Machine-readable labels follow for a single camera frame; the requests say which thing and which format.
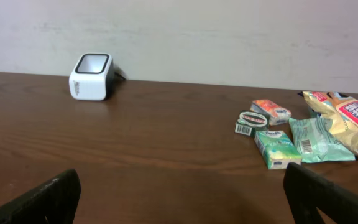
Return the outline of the dark green round-logo box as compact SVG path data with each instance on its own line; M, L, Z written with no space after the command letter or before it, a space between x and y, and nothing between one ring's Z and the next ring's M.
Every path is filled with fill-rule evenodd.
M236 121L234 132L254 137L257 131L266 131L269 128L269 117L253 111L241 111Z

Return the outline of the white blue-edged snack bag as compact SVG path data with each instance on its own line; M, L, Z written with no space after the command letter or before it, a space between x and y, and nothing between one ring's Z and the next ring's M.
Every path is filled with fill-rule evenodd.
M331 122L328 132L358 156L358 100L339 92L298 93L320 117Z

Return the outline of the teal wet wipes pack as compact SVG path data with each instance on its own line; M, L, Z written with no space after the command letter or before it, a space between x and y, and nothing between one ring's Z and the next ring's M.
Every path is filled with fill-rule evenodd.
M293 143L302 156L302 162L354 161L355 155L329 131L322 118L289 120Z

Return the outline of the teal tissue pack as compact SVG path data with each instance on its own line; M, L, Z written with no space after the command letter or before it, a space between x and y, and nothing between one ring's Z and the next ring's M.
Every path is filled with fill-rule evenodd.
M301 164L301 154L284 131L257 131L254 141L270 170L286 169L291 162Z

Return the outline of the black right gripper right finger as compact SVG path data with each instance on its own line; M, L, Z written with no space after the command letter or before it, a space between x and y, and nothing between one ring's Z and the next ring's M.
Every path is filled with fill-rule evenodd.
M293 162L283 188L295 223L324 223L322 211L336 223L358 223L358 195Z

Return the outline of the orange snack packet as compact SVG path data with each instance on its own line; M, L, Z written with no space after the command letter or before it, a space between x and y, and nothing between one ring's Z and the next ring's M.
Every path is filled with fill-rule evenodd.
M269 117L269 125L276 126L289 121L292 116L290 110L279 106L271 100L254 100L250 110Z

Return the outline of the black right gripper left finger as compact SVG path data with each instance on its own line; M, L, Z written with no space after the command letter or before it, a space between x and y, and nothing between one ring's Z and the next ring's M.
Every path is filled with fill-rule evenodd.
M0 223L73 223L81 194L76 170L68 169L0 206Z

